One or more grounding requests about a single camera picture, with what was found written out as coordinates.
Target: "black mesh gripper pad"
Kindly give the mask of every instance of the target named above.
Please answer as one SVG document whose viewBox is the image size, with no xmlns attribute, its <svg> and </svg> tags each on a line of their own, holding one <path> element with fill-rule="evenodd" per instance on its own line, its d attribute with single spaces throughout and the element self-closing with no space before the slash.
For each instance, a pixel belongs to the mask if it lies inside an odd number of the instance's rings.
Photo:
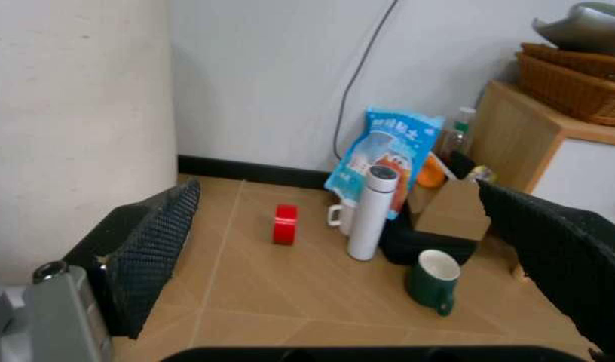
<svg viewBox="0 0 615 362">
<path fill-rule="evenodd" d="M 191 179 L 144 201 L 116 207 L 65 257 L 87 270 L 113 336 L 137 338 L 171 278 L 198 208 Z"/>
</svg>

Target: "black cable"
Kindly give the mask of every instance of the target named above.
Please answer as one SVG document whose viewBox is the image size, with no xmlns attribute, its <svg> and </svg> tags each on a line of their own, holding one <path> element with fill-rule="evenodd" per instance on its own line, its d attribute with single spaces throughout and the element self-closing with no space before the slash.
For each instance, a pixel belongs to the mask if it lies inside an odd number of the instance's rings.
<svg viewBox="0 0 615 362">
<path fill-rule="evenodd" d="M 356 70 L 354 71 L 354 74 L 352 74 L 352 78 L 347 83 L 347 86 L 346 86 L 346 88 L 345 88 L 345 90 L 343 92 L 343 96 L 341 97 L 341 104 L 339 105 L 339 116 L 338 116 L 338 119 L 337 119 L 337 126 L 335 128 L 335 136 L 332 139 L 332 151 L 335 153 L 335 157 L 338 158 L 339 160 L 341 160 L 341 156 L 339 155 L 339 152 L 337 150 L 337 141 L 338 141 L 338 138 L 339 138 L 339 131 L 341 130 L 341 120 L 343 119 L 343 113 L 344 113 L 344 109 L 345 109 L 345 103 L 346 103 L 346 100 L 347 100 L 347 94 L 348 94 L 348 92 L 350 92 L 350 88 L 352 88 L 352 85 L 356 81 L 356 77 L 359 75 L 359 72 L 361 71 L 361 68 L 363 68 L 363 64 L 366 62 L 366 58 L 368 57 L 368 53 L 370 53 L 370 48 L 372 48 L 372 45 L 375 43 L 375 39 L 377 38 L 377 35 L 379 34 L 379 31 L 384 26 L 384 23 L 386 22 L 386 19 L 388 18 L 390 13 L 393 11 L 393 8 L 395 7 L 395 5 L 397 4 L 398 1 L 399 0 L 393 0 L 392 4 L 390 4 L 388 9 L 386 10 L 386 12 L 384 14 L 384 17 L 381 18 L 381 21 L 379 22 L 379 24 L 375 28 L 375 32 L 372 33 L 372 37 L 370 38 L 370 41 L 368 42 L 368 45 L 366 45 L 366 49 L 363 51 L 363 55 L 361 56 L 361 61 L 359 61 L 359 65 L 356 66 Z"/>
</svg>

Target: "black baseboard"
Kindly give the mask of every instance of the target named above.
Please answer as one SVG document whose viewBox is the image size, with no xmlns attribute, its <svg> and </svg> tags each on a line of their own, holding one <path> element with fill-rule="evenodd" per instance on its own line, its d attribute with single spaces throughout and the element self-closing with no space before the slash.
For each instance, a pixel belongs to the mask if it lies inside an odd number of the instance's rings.
<svg viewBox="0 0 615 362">
<path fill-rule="evenodd" d="M 255 183 L 273 183 L 307 189 L 323 189 L 323 184 L 329 176 L 329 173 L 323 171 L 187 155 L 178 155 L 178 172 L 226 179 L 246 179 Z"/>
</svg>

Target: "snack bag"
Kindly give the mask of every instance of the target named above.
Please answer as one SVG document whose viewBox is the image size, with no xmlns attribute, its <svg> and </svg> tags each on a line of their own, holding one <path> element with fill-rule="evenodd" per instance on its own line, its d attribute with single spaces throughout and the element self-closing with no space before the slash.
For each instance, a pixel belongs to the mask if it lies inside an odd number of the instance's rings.
<svg viewBox="0 0 615 362">
<path fill-rule="evenodd" d="M 443 124 L 443 117 L 368 108 L 363 133 L 330 174 L 326 189 L 356 204 L 366 171 L 375 164 L 388 166 L 399 174 L 388 213 L 395 219 Z"/>
</svg>

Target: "wooden floor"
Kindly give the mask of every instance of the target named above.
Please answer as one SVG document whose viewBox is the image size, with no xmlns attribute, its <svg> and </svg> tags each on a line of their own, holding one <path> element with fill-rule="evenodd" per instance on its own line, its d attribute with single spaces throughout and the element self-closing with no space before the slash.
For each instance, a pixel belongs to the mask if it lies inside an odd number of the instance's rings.
<svg viewBox="0 0 615 362">
<path fill-rule="evenodd" d="M 462 267 L 452 314 L 413 302 L 406 268 L 381 253 L 352 260 L 326 226 L 324 191 L 200 178 L 191 236 L 136 341 L 116 358 L 159 360 L 195 346 L 542 345 L 586 357 L 591 346 L 532 282 L 519 283 L 487 239 Z M 292 247 L 271 243 L 277 204 L 299 208 Z"/>
</svg>

